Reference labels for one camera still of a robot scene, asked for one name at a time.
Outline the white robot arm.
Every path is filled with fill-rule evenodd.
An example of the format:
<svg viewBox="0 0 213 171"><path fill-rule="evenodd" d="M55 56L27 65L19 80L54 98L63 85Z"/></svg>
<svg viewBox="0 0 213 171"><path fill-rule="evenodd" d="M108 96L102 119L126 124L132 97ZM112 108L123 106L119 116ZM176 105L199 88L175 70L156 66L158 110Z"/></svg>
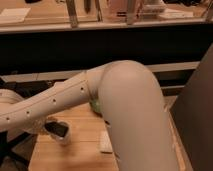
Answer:
<svg viewBox="0 0 213 171"><path fill-rule="evenodd" d="M160 85L146 66L132 60L85 70L0 109L0 132L93 98L99 100L119 171L179 171Z"/></svg>

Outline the green object behind arm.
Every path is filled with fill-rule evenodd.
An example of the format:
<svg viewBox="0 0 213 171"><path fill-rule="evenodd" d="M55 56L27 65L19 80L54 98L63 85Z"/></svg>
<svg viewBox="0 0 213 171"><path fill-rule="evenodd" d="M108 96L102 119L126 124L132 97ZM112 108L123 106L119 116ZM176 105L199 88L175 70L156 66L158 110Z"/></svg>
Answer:
<svg viewBox="0 0 213 171"><path fill-rule="evenodd" d="M89 104L90 104L91 110L94 113L96 113L98 116L102 116L101 110L100 110L100 104L99 104L99 101L97 99L91 100L89 102Z"/></svg>

